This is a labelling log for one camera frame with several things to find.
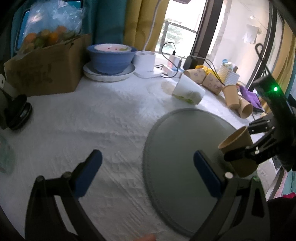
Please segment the patterned paper cup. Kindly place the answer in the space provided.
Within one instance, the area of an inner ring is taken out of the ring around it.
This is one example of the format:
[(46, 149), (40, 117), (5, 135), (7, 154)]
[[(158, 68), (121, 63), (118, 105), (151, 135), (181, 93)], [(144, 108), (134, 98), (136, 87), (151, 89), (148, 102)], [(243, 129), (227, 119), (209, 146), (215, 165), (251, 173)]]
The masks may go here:
[(224, 85), (212, 73), (207, 74), (202, 85), (215, 95), (218, 95), (224, 88)]
[(202, 84), (206, 77), (206, 73), (202, 68), (185, 70), (183, 74), (193, 80), (196, 84)]

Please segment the cardboard box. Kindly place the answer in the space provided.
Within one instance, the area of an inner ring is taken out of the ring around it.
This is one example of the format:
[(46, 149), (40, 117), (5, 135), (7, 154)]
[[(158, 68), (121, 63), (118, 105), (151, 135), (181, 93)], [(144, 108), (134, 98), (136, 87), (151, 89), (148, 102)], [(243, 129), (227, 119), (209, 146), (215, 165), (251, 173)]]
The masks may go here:
[(12, 57), (4, 63), (6, 81), (27, 96), (74, 92), (89, 60), (90, 34)]

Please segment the purple cloth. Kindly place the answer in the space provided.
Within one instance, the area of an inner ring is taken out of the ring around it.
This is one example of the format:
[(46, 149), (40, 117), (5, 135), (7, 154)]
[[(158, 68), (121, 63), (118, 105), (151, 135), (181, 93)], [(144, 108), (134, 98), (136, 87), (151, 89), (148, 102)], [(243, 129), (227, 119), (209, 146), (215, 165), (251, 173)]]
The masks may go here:
[(252, 104), (255, 109), (257, 109), (258, 111), (261, 111), (261, 112), (264, 111), (262, 108), (262, 105), (259, 101), (259, 98), (255, 93), (249, 91), (246, 87), (244, 87), (242, 85), (239, 85), (239, 90), (242, 94), (242, 97), (246, 101), (248, 101), (250, 104)]

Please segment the plastic bag of fruit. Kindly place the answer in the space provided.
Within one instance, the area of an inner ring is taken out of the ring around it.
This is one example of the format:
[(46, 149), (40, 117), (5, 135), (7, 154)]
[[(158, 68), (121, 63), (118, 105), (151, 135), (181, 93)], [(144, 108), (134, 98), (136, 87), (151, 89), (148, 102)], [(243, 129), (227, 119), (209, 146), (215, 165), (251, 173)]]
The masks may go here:
[(15, 52), (24, 55), (81, 34), (86, 9), (82, 1), (37, 1), (24, 13)]

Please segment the white tablecloth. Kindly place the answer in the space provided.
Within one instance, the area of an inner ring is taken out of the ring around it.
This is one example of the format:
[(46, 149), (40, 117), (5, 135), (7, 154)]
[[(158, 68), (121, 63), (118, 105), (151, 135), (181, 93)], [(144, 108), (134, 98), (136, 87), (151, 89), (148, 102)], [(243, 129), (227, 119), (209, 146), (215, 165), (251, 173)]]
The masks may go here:
[(82, 78), (66, 94), (29, 98), (33, 113), (18, 132), (2, 130), (15, 153), (10, 174), (1, 174), (1, 207), (24, 235), (34, 180), (72, 171), (98, 149), (103, 163), (80, 203), (107, 240), (184, 240), (158, 217), (142, 180), (142, 153), (154, 123), (189, 104), (172, 96), (175, 79), (96, 82)]

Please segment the white desk lamp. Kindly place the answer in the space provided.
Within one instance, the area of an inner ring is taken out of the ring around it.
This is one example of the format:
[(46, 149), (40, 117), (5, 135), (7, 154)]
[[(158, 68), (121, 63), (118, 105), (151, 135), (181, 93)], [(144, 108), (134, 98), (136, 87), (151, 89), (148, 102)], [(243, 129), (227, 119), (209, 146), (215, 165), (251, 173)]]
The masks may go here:
[(158, 0), (157, 4), (154, 8), (154, 15), (152, 18), (151, 28), (149, 31), (149, 35), (145, 41), (144, 47), (142, 51), (137, 51), (133, 60), (132, 64), (135, 66), (134, 74), (142, 79), (149, 79), (149, 78), (155, 78), (160, 77), (162, 74), (162, 71), (159, 70), (154, 66), (156, 54), (152, 51), (146, 51), (146, 47), (151, 39), (152, 32), (154, 29), (158, 8), (161, 4), (162, 0)]

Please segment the brown paper cup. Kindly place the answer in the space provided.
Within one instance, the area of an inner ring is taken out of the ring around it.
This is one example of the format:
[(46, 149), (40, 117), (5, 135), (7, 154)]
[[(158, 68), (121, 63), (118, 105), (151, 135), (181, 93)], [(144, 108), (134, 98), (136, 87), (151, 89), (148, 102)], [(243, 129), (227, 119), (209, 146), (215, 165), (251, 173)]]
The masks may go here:
[(224, 154), (224, 160), (229, 162), (241, 178), (251, 175), (258, 167), (251, 158), (246, 147), (253, 145), (247, 126), (236, 130), (220, 143), (218, 149)]
[(248, 118), (253, 112), (253, 105), (241, 96), (239, 97), (239, 104), (238, 113), (240, 117), (242, 119)]

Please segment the white power strip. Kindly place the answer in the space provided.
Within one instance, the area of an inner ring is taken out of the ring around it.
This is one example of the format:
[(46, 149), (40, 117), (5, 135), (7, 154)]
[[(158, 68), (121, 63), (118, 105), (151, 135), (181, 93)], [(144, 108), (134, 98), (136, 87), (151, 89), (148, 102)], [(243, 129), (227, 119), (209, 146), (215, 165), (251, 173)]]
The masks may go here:
[(184, 70), (180, 67), (181, 58), (171, 54), (156, 54), (154, 66), (167, 78), (180, 78)]

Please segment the patterned paper cup left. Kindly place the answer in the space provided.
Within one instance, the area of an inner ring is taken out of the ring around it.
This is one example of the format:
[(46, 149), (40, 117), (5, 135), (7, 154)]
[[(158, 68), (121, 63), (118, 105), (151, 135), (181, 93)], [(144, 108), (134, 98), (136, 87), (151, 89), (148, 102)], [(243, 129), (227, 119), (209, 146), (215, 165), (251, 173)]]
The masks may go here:
[(196, 84), (202, 84), (206, 77), (206, 73), (202, 68), (185, 70), (183, 74), (193, 80)]

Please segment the brown paper cup upside-down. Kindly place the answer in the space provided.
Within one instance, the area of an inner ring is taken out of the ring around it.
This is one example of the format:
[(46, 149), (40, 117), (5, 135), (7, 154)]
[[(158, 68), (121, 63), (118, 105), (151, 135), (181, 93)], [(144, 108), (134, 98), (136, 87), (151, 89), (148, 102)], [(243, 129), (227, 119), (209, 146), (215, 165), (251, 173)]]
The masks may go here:
[(236, 85), (227, 85), (223, 89), (226, 105), (229, 109), (238, 109), (240, 107), (238, 99), (238, 89)]

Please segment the grey round placemat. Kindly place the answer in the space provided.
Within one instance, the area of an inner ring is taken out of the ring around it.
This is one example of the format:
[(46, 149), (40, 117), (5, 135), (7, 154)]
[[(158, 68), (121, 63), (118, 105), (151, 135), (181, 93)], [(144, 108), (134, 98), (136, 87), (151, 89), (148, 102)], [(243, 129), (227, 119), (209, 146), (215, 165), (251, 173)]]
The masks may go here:
[(227, 169), (218, 145), (235, 128), (207, 111), (186, 108), (161, 117), (145, 142), (142, 169), (145, 187), (157, 214), (175, 232), (192, 237), (217, 199), (194, 166), (202, 150), (219, 169)]

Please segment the white woven basket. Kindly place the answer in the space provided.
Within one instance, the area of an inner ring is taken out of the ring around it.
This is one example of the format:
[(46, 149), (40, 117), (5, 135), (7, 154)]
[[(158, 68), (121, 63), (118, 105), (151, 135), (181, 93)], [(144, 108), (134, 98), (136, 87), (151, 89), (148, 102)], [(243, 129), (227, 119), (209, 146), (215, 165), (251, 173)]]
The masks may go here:
[(218, 75), (221, 79), (221, 82), (226, 85), (236, 85), (240, 75), (229, 70), (224, 65), (221, 65), (218, 70)]

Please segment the blue bowl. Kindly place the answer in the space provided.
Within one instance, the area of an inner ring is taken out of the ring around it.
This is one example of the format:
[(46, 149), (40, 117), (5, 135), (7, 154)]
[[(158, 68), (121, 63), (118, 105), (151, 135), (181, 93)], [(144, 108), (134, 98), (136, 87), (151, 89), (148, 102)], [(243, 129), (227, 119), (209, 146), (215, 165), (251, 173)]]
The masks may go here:
[(103, 52), (94, 49), (95, 45), (88, 46), (91, 66), (102, 74), (114, 75), (123, 72), (132, 62), (137, 49), (131, 47), (130, 52)]

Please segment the patterned paper cup right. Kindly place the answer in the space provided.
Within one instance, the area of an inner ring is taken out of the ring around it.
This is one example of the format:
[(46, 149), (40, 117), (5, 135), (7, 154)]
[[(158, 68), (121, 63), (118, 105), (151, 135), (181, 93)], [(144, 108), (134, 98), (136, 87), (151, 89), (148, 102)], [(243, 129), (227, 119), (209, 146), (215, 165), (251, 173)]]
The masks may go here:
[(224, 85), (212, 73), (207, 74), (202, 85), (215, 95), (218, 95), (224, 88)]

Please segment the white paper cup lying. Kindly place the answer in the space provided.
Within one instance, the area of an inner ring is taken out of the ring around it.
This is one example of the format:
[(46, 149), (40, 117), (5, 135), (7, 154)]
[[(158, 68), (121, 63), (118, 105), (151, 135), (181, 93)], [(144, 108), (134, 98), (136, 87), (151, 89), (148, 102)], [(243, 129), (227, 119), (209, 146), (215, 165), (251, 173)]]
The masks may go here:
[(201, 102), (205, 93), (206, 90), (203, 87), (196, 84), (189, 77), (182, 75), (172, 95), (187, 103), (197, 105)]

